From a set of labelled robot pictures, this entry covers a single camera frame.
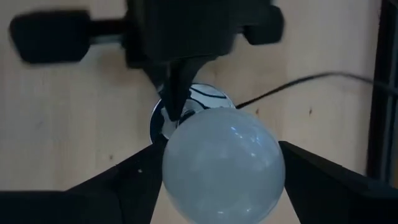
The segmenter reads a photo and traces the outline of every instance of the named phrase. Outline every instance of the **light bulb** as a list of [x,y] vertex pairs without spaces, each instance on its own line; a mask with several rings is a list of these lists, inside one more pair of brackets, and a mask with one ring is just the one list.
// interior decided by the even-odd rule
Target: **light bulb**
[[277,204],[285,166],[278,142],[257,118],[216,108],[193,115],[171,135],[163,180],[193,223],[252,224]]

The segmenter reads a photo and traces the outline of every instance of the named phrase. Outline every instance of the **wooden surface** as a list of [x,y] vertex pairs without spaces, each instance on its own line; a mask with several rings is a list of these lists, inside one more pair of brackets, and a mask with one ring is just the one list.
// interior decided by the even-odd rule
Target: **wooden surface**
[[[206,64],[197,80],[235,103],[294,78],[326,70],[373,77],[379,1],[279,0],[283,41],[250,46]],[[14,15],[40,7],[87,7],[95,18],[122,16],[121,0],[0,2],[0,189],[67,189],[149,144],[158,96],[145,74],[125,67],[119,45],[91,48],[76,65],[28,67],[13,51]],[[363,173],[371,87],[328,78],[296,86],[245,110],[279,139]],[[153,223],[187,223],[162,188]],[[266,223],[299,223],[284,193]]]

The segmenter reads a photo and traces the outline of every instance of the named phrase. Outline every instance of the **frosted glass bulb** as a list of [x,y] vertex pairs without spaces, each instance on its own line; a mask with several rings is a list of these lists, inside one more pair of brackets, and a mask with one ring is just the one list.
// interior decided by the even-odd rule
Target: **frosted glass bulb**
[[163,160],[171,201],[197,224],[252,224],[275,207],[284,188],[278,142],[250,114],[209,109],[171,135]]

